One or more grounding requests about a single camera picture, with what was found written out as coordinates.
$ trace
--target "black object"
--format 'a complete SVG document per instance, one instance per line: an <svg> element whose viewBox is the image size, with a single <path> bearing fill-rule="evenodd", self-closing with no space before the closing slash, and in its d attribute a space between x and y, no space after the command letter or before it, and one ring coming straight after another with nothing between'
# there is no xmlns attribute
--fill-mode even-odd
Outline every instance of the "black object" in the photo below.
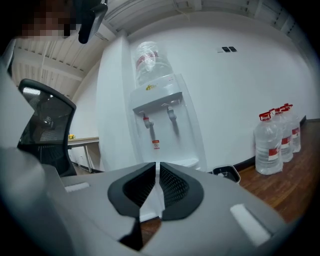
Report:
<svg viewBox="0 0 320 256"><path fill-rule="evenodd" d="M229 49L230 49L231 52L233 52L233 53L237 52L236 48L234 48L233 46L229 46Z"/></svg>
<svg viewBox="0 0 320 256"><path fill-rule="evenodd" d="M226 165L226 166L221 166L221 167L217 167L214 168L212 173L214 175L219 175L222 174L224 178L229 179L233 182L238 182L240 181L240 177L239 174L237 173L237 171L230 165Z"/></svg>
<svg viewBox="0 0 320 256"><path fill-rule="evenodd" d="M116 211L123 216L135 218L130 234L119 242L135 250L143 247L140 228L140 208L156 183L156 163L144 167L114 181L108 189L108 198Z"/></svg>
<svg viewBox="0 0 320 256"><path fill-rule="evenodd" d="M222 47L222 49L226 52L226 53L230 53L230 50L228 47Z"/></svg>
<svg viewBox="0 0 320 256"><path fill-rule="evenodd" d="M56 90L30 79L18 87L34 109L18 148L42 164L54 166L60 176L77 175L68 154L68 137L76 105Z"/></svg>
<svg viewBox="0 0 320 256"><path fill-rule="evenodd" d="M101 0L73 0L73 6L76 13L74 25L81 24L78 40L81 44L86 44L98 31L108 11L108 0L104 3Z"/></svg>
<svg viewBox="0 0 320 256"><path fill-rule="evenodd" d="M195 178L160 162L160 186L163 190L165 210L162 221L187 218L204 199L204 189Z"/></svg>

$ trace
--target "fluorescent light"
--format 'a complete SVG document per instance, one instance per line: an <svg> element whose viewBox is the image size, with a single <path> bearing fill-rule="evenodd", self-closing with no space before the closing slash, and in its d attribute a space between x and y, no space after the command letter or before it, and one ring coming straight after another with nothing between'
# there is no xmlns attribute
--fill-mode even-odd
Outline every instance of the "fluorescent light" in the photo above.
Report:
<svg viewBox="0 0 320 256"><path fill-rule="evenodd" d="M24 92L25 94L40 95L40 91L39 91L39 90L37 90L37 89L32 89L32 88L28 88L28 87L23 88L23 92Z"/></svg>

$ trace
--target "table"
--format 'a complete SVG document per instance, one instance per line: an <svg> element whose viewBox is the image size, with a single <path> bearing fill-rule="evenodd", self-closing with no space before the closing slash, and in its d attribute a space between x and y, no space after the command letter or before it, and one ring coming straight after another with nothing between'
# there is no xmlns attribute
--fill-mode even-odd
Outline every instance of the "table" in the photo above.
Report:
<svg viewBox="0 0 320 256"><path fill-rule="evenodd" d="M77 148L77 147L83 147L84 148L85 158L86 158L86 162L88 164L88 169L89 169L90 173L92 173L92 167L91 167L91 164L90 164L90 161L89 161L87 145L91 144L91 143L99 143L99 137L68 139L68 147L70 149Z"/></svg>

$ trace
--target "office chair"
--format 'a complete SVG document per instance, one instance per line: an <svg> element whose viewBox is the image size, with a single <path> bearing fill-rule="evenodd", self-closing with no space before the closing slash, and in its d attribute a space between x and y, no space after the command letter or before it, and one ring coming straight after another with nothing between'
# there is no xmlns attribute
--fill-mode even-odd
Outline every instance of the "office chair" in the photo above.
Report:
<svg viewBox="0 0 320 256"><path fill-rule="evenodd" d="M54 166L61 177L77 175L68 154L69 129L76 105L34 80L23 79L18 89L34 109L18 148L34 155L40 163Z"/></svg>

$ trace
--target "plastic water bottle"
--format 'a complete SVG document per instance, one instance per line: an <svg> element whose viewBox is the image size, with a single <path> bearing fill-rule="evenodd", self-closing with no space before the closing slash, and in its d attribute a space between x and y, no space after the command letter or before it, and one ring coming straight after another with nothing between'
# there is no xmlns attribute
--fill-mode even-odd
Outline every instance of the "plastic water bottle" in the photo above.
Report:
<svg viewBox="0 0 320 256"><path fill-rule="evenodd" d="M259 115L261 122L254 129L255 169L263 175L281 172L282 129L271 120L270 112Z"/></svg>
<svg viewBox="0 0 320 256"><path fill-rule="evenodd" d="M152 41L143 42L137 47L135 68L136 81L140 86L173 73L167 56Z"/></svg>
<svg viewBox="0 0 320 256"><path fill-rule="evenodd" d="M289 113L291 114L292 118L292 146L293 146L293 153L297 153L301 150L301 133L300 133L300 118L296 115L293 110L292 104L284 104L285 107L289 107Z"/></svg>
<svg viewBox="0 0 320 256"><path fill-rule="evenodd" d="M290 162L294 157L292 147L292 123L291 120L284 115L280 108L275 109L275 116L272 119L276 125L282 129L281 156L284 163Z"/></svg>

